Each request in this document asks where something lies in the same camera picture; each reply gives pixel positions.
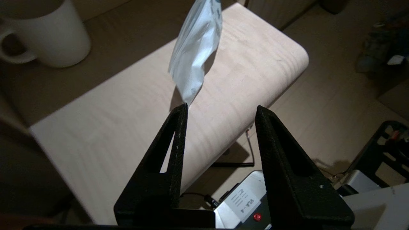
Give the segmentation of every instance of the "floor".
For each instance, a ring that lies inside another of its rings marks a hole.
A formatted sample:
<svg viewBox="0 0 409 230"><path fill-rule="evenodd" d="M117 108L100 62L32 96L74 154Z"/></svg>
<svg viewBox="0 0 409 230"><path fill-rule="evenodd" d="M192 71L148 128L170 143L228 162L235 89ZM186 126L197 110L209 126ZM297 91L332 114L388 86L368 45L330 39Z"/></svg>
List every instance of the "floor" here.
<svg viewBox="0 0 409 230"><path fill-rule="evenodd" d="M310 63L270 110L317 166L331 174L349 167L383 121L409 124L376 100L379 89L365 75L356 73L354 67L371 25L381 15L394 13L393 3L354 0L337 15L316 5L283 31L306 49ZM249 134L255 167L211 167L188 192L210 194L218 200L250 172L260 170L254 127ZM249 153L249 143L243 134L223 158L251 162ZM183 196L181 206L208 208L200 196L194 195Z"/></svg>

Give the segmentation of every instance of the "white mug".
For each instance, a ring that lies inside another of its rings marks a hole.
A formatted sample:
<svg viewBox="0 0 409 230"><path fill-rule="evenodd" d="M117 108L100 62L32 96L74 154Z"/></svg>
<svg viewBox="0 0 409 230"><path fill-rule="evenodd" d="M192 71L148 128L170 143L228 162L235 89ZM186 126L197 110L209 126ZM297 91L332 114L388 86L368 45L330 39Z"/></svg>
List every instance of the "white mug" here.
<svg viewBox="0 0 409 230"><path fill-rule="evenodd" d="M0 58L10 63L34 59L51 67L67 67L83 60L91 40L71 0L1 0L0 42L16 34L26 47L17 56L0 47Z"/></svg>

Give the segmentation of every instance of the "red led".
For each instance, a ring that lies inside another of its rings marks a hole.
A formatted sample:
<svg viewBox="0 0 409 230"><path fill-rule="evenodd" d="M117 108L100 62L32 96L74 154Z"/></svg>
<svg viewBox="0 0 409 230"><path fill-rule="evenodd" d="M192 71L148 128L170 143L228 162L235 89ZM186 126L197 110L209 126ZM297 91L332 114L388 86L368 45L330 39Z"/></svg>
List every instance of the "red led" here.
<svg viewBox="0 0 409 230"><path fill-rule="evenodd" d="M260 213L255 213L253 216L254 220L259 222L261 220L261 214Z"/></svg>

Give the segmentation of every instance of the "wooden board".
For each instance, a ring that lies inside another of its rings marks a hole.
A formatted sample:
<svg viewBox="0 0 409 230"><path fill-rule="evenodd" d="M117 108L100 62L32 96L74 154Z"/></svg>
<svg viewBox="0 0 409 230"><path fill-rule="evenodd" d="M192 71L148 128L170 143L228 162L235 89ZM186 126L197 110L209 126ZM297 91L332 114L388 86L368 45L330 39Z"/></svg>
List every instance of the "wooden board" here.
<svg viewBox="0 0 409 230"><path fill-rule="evenodd" d="M169 113L175 84L167 68L174 44L31 127L97 224L116 223L113 205ZM300 45L243 6L224 10L213 67L189 108L182 190L253 122L257 105L269 106L307 65Z"/></svg>

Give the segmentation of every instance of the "crumpled plastic bag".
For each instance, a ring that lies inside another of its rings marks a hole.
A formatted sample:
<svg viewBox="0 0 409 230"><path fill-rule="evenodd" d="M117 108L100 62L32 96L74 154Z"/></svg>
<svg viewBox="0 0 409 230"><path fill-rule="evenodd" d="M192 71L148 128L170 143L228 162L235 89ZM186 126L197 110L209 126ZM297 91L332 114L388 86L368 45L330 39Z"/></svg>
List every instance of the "crumpled plastic bag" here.
<svg viewBox="0 0 409 230"><path fill-rule="evenodd" d="M180 30L168 70L188 105L202 87L205 62L216 51L221 31L220 0L196 0Z"/></svg>

